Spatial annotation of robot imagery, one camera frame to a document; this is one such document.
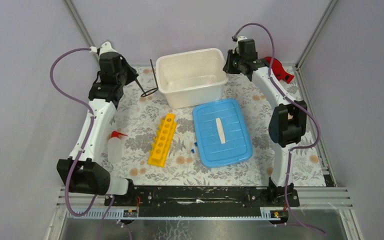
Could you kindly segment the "blue plastic bin lid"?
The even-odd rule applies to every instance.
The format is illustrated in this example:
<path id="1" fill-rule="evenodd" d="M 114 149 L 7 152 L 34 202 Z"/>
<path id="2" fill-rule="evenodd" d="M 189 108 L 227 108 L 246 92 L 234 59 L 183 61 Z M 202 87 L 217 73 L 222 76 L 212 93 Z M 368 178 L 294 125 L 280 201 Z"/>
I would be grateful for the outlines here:
<path id="1" fill-rule="evenodd" d="M 235 99 L 198 105 L 192 118 L 199 157 L 205 167 L 229 166 L 252 157 L 247 125 Z"/>

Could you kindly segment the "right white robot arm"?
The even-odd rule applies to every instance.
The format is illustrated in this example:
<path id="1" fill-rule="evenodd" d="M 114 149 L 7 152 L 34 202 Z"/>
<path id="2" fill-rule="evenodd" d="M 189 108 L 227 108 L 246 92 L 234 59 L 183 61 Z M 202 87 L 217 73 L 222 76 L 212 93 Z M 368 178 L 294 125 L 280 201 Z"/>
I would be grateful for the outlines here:
<path id="1" fill-rule="evenodd" d="M 274 166 L 268 181 L 267 201 L 281 205 L 292 191 L 289 173 L 292 166 L 291 149 L 296 147 L 306 133 L 307 104 L 297 101 L 286 92 L 273 72 L 273 57 L 259 58 L 252 38 L 234 37 L 235 47 L 228 50 L 223 71 L 243 74 L 263 93 L 272 108 L 268 134 L 276 144 Z"/>

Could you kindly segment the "red capped wash bottle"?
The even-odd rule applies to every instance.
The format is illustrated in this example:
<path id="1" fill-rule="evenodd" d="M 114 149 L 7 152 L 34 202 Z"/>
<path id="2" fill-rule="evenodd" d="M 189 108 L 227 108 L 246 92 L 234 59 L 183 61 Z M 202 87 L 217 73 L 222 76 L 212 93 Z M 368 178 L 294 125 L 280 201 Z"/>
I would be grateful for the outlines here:
<path id="1" fill-rule="evenodd" d="M 127 135 L 119 131 L 113 131 L 110 134 L 107 141 L 107 159 L 111 164 L 116 164 L 122 160 L 123 137 L 127 137 Z"/>

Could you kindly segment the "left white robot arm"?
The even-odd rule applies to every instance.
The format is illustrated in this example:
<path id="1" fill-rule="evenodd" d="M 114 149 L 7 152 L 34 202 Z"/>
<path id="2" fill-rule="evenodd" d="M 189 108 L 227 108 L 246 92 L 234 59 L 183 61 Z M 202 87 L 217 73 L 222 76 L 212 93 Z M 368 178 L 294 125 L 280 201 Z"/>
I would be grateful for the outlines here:
<path id="1" fill-rule="evenodd" d="M 59 159 L 56 169 L 70 193 L 116 195 L 124 206 L 132 204 L 135 192 L 127 178 L 111 178 L 100 162 L 107 143 L 111 120 L 115 116 L 123 87 L 136 81 L 137 72 L 117 52 L 99 56 L 96 80 L 88 94 L 87 114 L 77 143 L 67 159 Z"/>

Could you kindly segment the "black wire tripod stand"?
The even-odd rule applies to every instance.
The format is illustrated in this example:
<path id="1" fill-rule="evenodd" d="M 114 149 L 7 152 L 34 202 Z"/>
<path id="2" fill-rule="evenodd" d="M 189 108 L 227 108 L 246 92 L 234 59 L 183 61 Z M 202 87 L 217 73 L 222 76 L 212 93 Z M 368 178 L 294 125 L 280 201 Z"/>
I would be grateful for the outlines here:
<path id="1" fill-rule="evenodd" d="M 141 98 L 148 97 L 148 96 L 154 94 L 155 92 L 157 92 L 159 90 L 159 85 L 158 85 L 158 82 L 157 82 L 156 70 L 155 70 L 155 67 L 154 67 L 153 60 L 150 58 L 149 62 L 150 62 L 150 66 L 151 66 L 151 70 L 152 70 L 152 74 L 153 74 L 153 79 L 154 79 L 155 87 L 145 91 L 144 88 L 142 87 L 142 85 L 140 84 L 140 82 L 136 79 L 135 82 L 136 82 L 136 84 L 138 85 L 139 89 L 142 92 L 141 95 L 140 95 Z"/>

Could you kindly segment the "white plastic storage bin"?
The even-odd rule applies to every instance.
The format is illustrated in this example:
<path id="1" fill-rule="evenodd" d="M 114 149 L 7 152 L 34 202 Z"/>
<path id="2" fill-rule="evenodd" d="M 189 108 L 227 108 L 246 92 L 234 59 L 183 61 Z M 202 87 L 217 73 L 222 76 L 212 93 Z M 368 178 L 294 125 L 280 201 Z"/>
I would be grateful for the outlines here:
<path id="1" fill-rule="evenodd" d="M 161 56 L 156 61 L 158 89 L 172 109 L 220 100 L 228 81 L 224 64 L 218 48 Z"/>

